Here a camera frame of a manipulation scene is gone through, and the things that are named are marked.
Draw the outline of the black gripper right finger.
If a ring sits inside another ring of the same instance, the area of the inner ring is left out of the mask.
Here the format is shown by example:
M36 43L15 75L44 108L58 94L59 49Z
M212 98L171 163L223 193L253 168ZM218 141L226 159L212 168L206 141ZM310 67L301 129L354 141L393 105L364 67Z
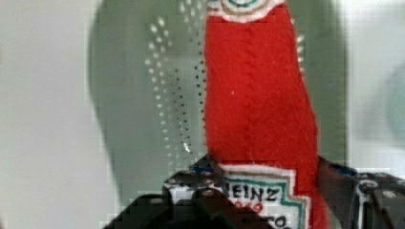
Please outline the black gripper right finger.
M342 229L405 229L404 179L319 157L318 184Z

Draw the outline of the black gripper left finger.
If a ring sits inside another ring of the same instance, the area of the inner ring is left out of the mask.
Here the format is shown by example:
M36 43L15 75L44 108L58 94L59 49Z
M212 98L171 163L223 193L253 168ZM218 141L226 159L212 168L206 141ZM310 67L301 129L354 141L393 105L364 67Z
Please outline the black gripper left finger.
M225 195L224 176L209 155L164 181L162 193L134 200L103 229L273 229Z

